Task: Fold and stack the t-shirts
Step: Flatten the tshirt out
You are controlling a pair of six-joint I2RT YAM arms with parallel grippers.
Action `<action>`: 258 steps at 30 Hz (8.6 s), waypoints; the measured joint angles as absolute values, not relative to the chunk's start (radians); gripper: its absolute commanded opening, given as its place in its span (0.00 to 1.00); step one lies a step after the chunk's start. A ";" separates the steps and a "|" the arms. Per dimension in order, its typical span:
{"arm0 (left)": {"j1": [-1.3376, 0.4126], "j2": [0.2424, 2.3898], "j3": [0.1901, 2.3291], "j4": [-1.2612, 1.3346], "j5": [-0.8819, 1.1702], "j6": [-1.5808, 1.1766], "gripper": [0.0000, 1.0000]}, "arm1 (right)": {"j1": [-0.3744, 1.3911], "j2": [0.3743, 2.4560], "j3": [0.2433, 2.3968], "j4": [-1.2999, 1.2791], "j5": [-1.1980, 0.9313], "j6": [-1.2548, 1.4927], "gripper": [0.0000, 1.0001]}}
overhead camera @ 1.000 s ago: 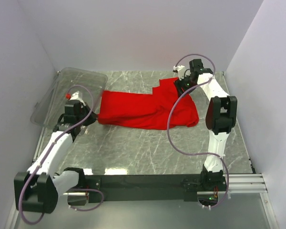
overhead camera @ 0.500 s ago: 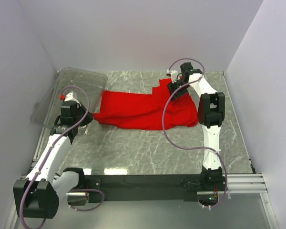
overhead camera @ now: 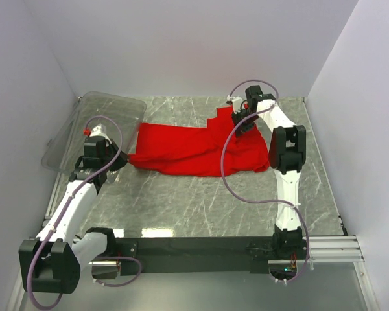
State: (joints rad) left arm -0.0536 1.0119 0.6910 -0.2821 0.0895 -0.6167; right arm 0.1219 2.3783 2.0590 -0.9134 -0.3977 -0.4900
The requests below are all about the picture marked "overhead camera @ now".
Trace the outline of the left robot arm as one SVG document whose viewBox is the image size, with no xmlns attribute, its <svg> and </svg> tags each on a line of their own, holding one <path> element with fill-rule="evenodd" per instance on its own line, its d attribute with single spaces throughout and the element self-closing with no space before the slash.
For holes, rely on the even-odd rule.
<svg viewBox="0 0 389 311">
<path fill-rule="evenodd" d="M 104 134 L 84 140 L 84 153 L 75 163 L 62 201 L 36 238 L 19 247 L 23 288 L 27 292 L 71 294 L 80 274 L 93 259 L 112 259 L 117 252 L 113 229 L 92 227 L 77 245 L 73 240 L 109 171 L 127 164 L 127 155 Z"/>
</svg>

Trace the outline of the red t shirt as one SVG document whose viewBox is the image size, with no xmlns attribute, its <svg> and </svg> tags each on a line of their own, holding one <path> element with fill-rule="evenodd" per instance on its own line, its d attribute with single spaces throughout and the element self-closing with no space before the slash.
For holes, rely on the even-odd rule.
<svg viewBox="0 0 389 311">
<path fill-rule="evenodd" d="M 232 112 L 229 106 L 217 108 L 217 115 L 207 120 L 205 128 L 144 122 L 129 162 L 139 169 L 172 176 L 220 177 L 222 149 L 234 128 Z M 269 166 L 268 149 L 256 127 L 230 139 L 224 156 L 226 176 L 264 172 Z"/>
</svg>

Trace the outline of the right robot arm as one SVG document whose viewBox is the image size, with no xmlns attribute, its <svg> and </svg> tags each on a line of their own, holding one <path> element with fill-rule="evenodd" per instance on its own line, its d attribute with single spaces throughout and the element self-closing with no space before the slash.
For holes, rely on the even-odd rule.
<svg viewBox="0 0 389 311">
<path fill-rule="evenodd" d="M 277 203 L 277 216 L 272 244 L 268 251 L 285 259 L 291 254 L 308 250 L 303 235 L 308 230 L 299 213 L 298 188 L 302 168 L 306 162 L 307 131 L 303 125 L 291 121 L 278 104 L 279 92 L 265 94 L 259 85 L 245 90 L 246 104 L 231 114 L 234 129 L 226 139 L 241 137 L 255 126 L 257 119 L 265 122 L 271 131 L 268 158 L 277 182 L 277 198 L 256 203 Z"/>
</svg>

